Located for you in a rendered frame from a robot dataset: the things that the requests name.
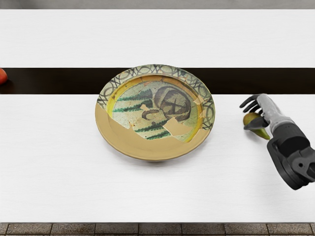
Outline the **green pear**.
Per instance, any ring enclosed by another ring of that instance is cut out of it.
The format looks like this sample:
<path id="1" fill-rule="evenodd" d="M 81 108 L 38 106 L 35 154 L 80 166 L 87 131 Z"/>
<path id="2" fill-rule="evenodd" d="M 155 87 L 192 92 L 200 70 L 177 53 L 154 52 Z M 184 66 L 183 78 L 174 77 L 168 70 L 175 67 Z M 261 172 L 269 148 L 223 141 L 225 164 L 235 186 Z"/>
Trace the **green pear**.
<path id="1" fill-rule="evenodd" d="M 243 118 L 244 126 L 246 126 L 247 124 L 249 124 L 251 121 L 253 121 L 255 118 L 258 118 L 258 117 L 260 117 L 259 113 L 251 112 L 251 113 L 246 114 Z M 251 129 L 250 131 L 263 139 L 270 140 L 270 136 L 266 132 L 265 128 Z"/>

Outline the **patterned tan ceramic plate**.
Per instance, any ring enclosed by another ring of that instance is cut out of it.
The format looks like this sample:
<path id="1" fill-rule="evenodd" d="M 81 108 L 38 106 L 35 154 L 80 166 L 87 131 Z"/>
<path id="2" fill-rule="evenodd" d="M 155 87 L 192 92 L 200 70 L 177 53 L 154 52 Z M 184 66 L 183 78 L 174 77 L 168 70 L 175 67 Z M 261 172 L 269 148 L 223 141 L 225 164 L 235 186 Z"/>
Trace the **patterned tan ceramic plate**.
<path id="1" fill-rule="evenodd" d="M 206 85 L 169 65 L 125 70 L 101 90 L 95 120 L 102 137 L 117 151 L 141 160 L 177 158 L 210 134 L 215 104 Z"/>

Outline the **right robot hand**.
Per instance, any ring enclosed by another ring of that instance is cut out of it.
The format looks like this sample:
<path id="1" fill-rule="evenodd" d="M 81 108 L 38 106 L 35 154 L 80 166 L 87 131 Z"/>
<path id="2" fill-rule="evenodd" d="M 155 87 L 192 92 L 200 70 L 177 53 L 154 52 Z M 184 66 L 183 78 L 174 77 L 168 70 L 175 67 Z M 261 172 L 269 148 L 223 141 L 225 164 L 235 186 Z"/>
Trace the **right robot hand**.
<path id="1" fill-rule="evenodd" d="M 239 107 L 246 108 L 246 112 L 254 112 L 261 108 L 260 116 L 247 124 L 244 129 L 260 129 L 270 126 L 270 131 L 273 131 L 280 125 L 285 123 L 295 123 L 290 117 L 285 116 L 275 102 L 267 94 L 254 94 L 247 98 Z"/>

